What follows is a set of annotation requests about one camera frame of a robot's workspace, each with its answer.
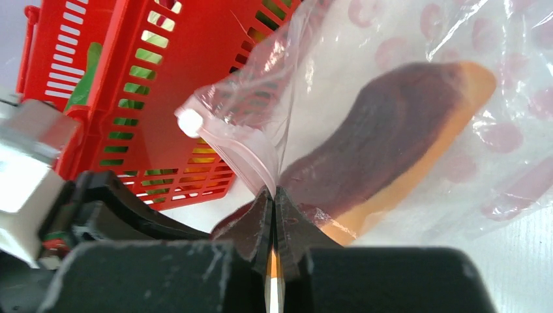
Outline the clear pink-dotted zip bag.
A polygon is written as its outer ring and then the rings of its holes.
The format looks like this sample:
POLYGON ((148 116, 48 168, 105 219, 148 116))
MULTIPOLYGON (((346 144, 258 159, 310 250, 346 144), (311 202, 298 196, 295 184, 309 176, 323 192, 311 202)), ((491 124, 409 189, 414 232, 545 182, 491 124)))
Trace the clear pink-dotted zip bag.
POLYGON ((552 311, 552 2, 306 1, 177 109, 344 246, 454 246, 552 311))

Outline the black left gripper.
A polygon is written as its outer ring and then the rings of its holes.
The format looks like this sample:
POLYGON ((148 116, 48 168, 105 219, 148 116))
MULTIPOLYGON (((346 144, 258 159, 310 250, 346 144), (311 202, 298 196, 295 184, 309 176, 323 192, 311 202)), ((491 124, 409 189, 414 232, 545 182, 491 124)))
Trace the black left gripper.
POLYGON ((87 241, 195 241, 209 234, 150 208, 113 171, 66 181, 39 226, 39 258, 63 259, 87 241))

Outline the red plastic basket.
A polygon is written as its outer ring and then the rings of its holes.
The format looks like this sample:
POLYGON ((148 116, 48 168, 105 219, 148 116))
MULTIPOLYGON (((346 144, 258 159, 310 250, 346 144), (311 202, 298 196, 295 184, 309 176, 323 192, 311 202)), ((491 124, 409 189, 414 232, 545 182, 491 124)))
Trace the red plastic basket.
POLYGON ((235 176, 175 110, 199 87, 247 62, 254 45, 291 18, 298 1, 43 1, 26 6, 17 90, 65 106, 102 44, 80 123, 54 164, 64 179, 114 171, 157 211, 223 198, 235 176))

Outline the pale green napa cabbage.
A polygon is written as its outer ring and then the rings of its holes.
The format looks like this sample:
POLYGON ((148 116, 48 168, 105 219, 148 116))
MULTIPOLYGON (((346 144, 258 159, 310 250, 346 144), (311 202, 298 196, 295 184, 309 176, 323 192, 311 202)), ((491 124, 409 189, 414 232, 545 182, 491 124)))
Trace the pale green napa cabbage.
POLYGON ((95 78, 95 74, 102 53, 102 44, 98 42, 90 43, 87 50, 87 64, 85 74, 77 83, 70 98, 67 101, 64 111, 67 112, 75 105, 85 106, 87 104, 91 86, 95 78))

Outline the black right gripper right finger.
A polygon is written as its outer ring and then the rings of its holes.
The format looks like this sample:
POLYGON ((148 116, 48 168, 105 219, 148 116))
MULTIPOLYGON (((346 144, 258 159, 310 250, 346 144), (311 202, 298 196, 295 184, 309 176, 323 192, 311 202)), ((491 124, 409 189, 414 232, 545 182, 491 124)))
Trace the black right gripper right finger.
POLYGON ((310 248, 340 247, 299 210, 285 188, 276 188, 275 254, 280 278, 285 281, 299 278, 299 263, 310 248))

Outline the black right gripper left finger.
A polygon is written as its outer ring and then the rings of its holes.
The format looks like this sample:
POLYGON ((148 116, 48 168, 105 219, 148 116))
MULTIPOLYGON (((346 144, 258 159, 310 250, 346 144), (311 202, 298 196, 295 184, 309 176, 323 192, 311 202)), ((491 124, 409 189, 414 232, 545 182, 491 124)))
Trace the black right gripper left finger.
POLYGON ((273 197, 266 187, 256 197, 221 220, 211 231, 212 240, 229 240, 252 270, 271 274, 273 197))

